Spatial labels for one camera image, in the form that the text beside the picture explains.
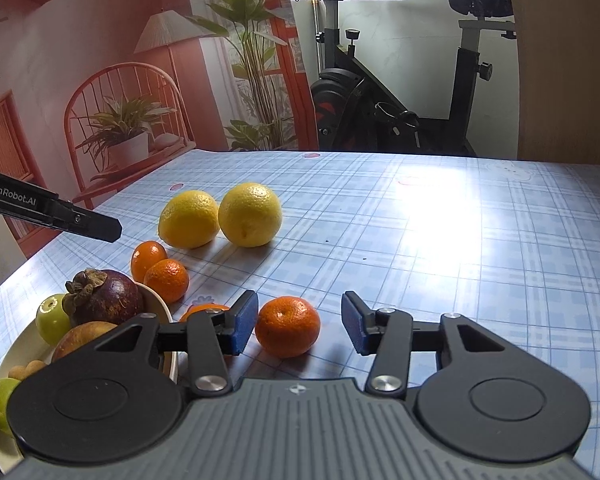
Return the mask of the orange mandarin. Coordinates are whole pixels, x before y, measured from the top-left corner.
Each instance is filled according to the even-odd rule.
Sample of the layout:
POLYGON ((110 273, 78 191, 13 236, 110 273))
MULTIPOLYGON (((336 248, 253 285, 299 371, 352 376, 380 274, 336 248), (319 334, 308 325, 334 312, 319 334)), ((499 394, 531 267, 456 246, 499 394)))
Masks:
POLYGON ((130 270, 134 281, 143 283, 146 272, 159 261, 168 258, 166 250, 154 240, 146 240, 135 247, 130 270))
POLYGON ((227 310, 228 307, 223 306, 222 304, 194 304, 193 306, 190 306, 180 317, 180 322, 185 323, 190 316, 198 312, 204 312, 208 315, 216 315, 227 310))
POLYGON ((163 259, 151 266, 143 283, 151 288, 166 304, 184 298, 189 277, 186 267, 174 259, 163 259))
POLYGON ((259 311, 256 323, 261 347, 281 360, 309 351, 321 331, 321 318, 306 300, 281 296, 268 301, 259 311))

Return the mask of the orange mandarin front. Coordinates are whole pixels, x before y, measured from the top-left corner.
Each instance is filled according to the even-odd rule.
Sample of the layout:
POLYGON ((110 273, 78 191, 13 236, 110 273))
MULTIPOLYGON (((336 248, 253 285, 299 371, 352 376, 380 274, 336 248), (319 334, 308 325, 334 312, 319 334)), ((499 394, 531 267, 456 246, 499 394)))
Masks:
POLYGON ((223 306, 222 304, 194 304, 193 306, 190 306, 180 317, 180 322, 185 323, 190 316, 198 312, 204 312, 208 315, 216 315, 227 310, 228 307, 223 306))

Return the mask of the dark purple mangosteen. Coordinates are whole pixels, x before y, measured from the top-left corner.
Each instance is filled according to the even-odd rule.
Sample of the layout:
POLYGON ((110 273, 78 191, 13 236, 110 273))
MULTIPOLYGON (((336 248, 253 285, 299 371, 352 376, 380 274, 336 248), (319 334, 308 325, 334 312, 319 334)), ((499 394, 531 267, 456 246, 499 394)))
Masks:
POLYGON ((145 311, 138 285, 114 270, 87 268, 66 281, 62 308, 73 326, 88 322, 122 324, 145 311))

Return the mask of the green apple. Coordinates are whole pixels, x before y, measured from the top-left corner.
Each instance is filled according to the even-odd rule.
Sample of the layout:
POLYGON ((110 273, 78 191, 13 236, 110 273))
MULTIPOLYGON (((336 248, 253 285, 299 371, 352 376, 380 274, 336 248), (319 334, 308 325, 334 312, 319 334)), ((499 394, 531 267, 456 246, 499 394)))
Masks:
POLYGON ((55 347, 62 337, 72 329, 70 318, 62 307, 64 294, 55 294, 45 298, 36 310, 35 326, 41 338, 55 347))
POLYGON ((7 404, 10 396, 20 384, 20 380, 16 378, 1 378, 0 379, 0 430, 4 434, 11 434, 7 420, 7 404))

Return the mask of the red apple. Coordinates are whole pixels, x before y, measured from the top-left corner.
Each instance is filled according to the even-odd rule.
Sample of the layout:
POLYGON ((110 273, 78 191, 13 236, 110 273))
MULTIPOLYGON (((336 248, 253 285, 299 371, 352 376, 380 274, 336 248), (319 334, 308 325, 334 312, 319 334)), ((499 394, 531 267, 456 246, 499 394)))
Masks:
POLYGON ((56 362, 69 353, 89 344, 94 339, 114 330, 116 324, 102 321, 88 322, 73 327, 58 342, 52 355, 52 362, 56 362))

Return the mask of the brown longan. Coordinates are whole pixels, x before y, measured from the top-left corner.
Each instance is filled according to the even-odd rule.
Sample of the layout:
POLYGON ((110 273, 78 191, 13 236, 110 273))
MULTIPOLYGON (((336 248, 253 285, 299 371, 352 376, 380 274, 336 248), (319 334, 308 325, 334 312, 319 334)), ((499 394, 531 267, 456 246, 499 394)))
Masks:
POLYGON ((46 367, 46 363, 41 360, 30 361, 27 365, 15 365, 8 371, 8 377, 22 382, 32 376, 39 370, 46 367))

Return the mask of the right yellow lemon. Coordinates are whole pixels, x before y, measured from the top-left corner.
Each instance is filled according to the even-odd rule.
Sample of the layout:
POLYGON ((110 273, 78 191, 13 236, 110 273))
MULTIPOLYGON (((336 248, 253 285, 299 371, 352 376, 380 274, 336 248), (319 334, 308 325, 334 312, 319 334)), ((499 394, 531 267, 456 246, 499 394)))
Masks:
POLYGON ((238 247, 255 248, 271 243, 282 223, 280 201, 264 184, 238 184, 220 203, 220 229, 238 247))

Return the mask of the yellow lemon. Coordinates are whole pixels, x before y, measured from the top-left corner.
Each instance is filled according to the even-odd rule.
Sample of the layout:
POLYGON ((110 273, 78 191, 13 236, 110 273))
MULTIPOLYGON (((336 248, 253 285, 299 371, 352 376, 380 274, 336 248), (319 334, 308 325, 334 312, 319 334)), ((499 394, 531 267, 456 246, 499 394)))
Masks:
POLYGON ((220 230, 219 206, 201 190, 174 196, 161 211, 158 235, 178 249, 195 249, 210 243, 220 230))
POLYGON ((238 247, 255 248, 271 243, 282 223, 280 201, 264 184, 238 184, 220 203, 220 229, 238 247))

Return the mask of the left yellow lemon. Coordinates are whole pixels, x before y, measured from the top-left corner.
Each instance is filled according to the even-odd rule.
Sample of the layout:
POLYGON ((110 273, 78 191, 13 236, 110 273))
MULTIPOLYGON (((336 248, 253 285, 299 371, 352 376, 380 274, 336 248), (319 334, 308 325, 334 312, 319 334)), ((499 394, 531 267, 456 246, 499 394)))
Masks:
POLYGON ((178 249, 195 249, 210 243, 220 230, 219 206, 201 190, 174 196, 161 211, 158 235, 178 249))

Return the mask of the beige round plate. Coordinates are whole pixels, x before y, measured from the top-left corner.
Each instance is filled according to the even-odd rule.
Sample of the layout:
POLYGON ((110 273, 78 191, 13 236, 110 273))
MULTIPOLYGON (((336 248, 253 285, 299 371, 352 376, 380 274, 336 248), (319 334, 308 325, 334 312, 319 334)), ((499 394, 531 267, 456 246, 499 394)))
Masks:
MULTIPOLYGON (((160 323, 171 323, 173 321, 170 309, 155 294, 153 290, 143 284, 138 288, 143 295, 145 310, 155 313, 160 323)), ((14 340, 7 350, 0 365, 0 379, 8 375, 9 370, 16 365, 27 365, 32 360, 44 361, 50 364, 50 359, 54 353, 54 347, 46 344, 38 334, 34 318, 24 326, 23 331, 14 340)), ((19 451, 17 443, 11 434, 5 434, 0 429, 0 471, 6 474, 22 461, 22 454, 19 451)))

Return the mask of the printed room backdrop poster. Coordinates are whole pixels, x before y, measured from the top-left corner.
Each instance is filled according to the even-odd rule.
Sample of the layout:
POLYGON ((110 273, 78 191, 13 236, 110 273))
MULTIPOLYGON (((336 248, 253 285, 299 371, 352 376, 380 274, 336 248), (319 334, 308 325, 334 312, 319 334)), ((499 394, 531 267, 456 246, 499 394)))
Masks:
POLYGON ((313 150, 289 0, 0 0, 0 173, 93 207, 192 150, 313 150))

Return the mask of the blue plaid tablecloth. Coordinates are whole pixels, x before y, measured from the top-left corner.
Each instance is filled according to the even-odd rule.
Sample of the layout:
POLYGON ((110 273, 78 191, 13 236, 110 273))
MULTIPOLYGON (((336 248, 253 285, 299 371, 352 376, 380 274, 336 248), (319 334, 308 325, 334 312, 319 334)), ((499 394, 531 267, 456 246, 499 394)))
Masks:
POLYGON ((62 234, 0 286, 0 365, 38 304, 79 270, 127 271, 133 249, 157 235, 179 192, 222 198, 242 182, 267 185, 284 222, 271 244, 242 249, 224 236, 171 257, 186 266, 182 314, 298 296, 320 312, 305 356, 280 360, 256 342, 230 360, 234 378, 362 378, 370 360, 351 347, 340 297, 418 320, 472 318, 578 382, 592 422, 578 452, 600 478, 600 166, 336 153, 191 151, 99 206, 123 226, 107 244, 62 234))

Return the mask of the black exercise bike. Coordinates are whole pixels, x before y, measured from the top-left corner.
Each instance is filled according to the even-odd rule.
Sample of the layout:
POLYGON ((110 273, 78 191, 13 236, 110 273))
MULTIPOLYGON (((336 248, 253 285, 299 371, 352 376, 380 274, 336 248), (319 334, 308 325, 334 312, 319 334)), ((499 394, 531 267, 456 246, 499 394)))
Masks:
POLYGON ((314 7, 324 151, 513 158, 512 0, 291 0, 314 7))

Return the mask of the wooden wardrobe panel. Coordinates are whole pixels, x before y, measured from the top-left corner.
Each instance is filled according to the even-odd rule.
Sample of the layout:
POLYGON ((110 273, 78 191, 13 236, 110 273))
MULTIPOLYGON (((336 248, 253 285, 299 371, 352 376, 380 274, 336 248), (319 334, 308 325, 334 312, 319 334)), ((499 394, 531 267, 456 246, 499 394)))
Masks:
POLYGON ((600 165, 600 0, 513 0, 518 156, 600 165))

